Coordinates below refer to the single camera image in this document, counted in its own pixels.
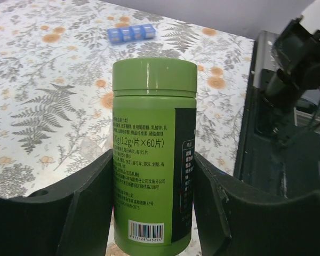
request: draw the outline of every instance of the bottle label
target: bottle label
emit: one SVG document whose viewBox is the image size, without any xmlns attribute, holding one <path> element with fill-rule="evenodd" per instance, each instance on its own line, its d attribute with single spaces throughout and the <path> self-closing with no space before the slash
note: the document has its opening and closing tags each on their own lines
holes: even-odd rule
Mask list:
<svg viewBox="0 0 320 256">
<path fill-rule="evenodd" d="M 195 124 L 193 108 L 114 108 L 114 219 L 122 239 L 168 245 L 190 232 Z"/>
</svg>

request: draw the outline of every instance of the supplement bottle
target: supplement bottle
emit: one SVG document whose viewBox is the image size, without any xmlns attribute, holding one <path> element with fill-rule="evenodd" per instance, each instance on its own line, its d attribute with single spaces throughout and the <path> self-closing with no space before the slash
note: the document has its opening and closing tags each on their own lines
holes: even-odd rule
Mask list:
<svg viewBox="0 0 320 256">
<path fill-rule="evenodd" d="M 130 256 L 172 256 L 191 239 L 197 66 L 113 66 L 114 238 Z"/>
</svg>

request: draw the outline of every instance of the blue object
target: blue object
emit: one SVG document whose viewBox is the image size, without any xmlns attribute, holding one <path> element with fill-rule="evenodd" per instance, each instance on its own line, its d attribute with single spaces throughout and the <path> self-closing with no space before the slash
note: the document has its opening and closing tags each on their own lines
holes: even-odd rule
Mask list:
<svg viewBox="0 0 320 256">
<path fill-rule="evenodd" d="M 152 39 L 155 33 L 151 24 L 108 29 L 108 37 L 112 44 Z"/>
</svg>

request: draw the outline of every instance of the white object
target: white object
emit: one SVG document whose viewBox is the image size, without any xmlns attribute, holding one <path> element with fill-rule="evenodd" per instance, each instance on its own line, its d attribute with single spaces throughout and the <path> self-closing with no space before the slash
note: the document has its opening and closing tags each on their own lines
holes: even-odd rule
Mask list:
<svg viewBox="0 0 320 256">
<path fill-rule="evenodd" d="M 302 13 L 300 24 L 310 33 L 320 30 L 320 0 L 315 0 Z"/>
</svg>

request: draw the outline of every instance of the floral pattern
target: floral pattern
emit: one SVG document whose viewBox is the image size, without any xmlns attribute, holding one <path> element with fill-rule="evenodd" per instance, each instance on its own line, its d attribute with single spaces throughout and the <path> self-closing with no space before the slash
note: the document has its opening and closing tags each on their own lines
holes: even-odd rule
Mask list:
<svg viewBox="0 0 320 256">
<path fill-rule="evenodd" d="M 151 23 L 151 41 L 111 45 L 107 29 Z M 99 0 L 0 4 L 0 197 L 28 195 L 112 146 L 115 61 L 198 65 L 196 150 L 233 173 L 253 41 Z M 125 255 L 110 230 L 107 255 Z M 201 255 L 192 242 L 180 255 Z"/>
</svg>

